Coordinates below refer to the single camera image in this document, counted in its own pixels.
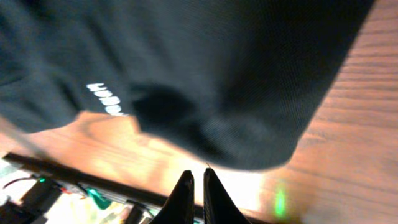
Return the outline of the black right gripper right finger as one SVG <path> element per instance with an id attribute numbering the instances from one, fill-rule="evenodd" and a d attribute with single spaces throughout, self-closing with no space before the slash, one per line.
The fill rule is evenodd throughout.
<path id="1" fill-rule="evenodd" d="M 205 224 L 251 224 L 235 206 L 211 168 L 204 173 L 203 190 Z"/>

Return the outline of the plain black t-shirt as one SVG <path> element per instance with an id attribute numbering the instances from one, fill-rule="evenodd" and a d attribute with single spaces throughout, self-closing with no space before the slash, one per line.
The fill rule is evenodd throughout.
<path id="1" fill-rule="evenodd" d="M 27 133 L 81 111 L 239 170 L 286 163 L 367 0 L 1 2 L 1 116 Z"/>

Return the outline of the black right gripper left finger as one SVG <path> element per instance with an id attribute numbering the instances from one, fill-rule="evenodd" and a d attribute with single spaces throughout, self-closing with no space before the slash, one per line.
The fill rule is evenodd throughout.
<path id="1" fill-rule="evenodd" d="M 190 170 L 185 170 L 150 224 L 193 224 L 194 190 L 193 175 Z"/>

